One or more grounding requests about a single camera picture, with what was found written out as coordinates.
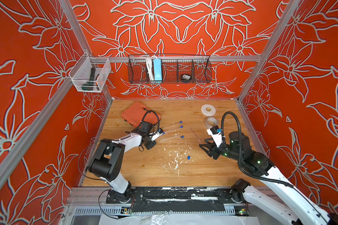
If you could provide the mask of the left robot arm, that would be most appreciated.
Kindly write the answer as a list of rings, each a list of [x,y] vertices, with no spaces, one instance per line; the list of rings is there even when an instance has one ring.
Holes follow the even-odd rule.
[[[121,174],[124,154],[136,147],[150,150],[162,133],[159,122],[141,122],[121,138],[103,139],[88,163],[87,170],[105,181],[118,201],[128,202],[131,199],[131,183]]]

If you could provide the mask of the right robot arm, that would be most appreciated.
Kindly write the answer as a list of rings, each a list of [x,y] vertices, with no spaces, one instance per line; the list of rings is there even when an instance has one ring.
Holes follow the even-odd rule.
[[[252,150],[250,140],[243,133],[234,131],[226,143],[217,126],[207,129],[211,136],[200,147],[214,160],[219,156],[237,161],[243,173],[260,180],[281,199],[278,202],[239,179],[231,187],[234,202],[251,203],[283,225],[338,225],[338,214],[328,213],[304,196],[281,171],[260,152]]]

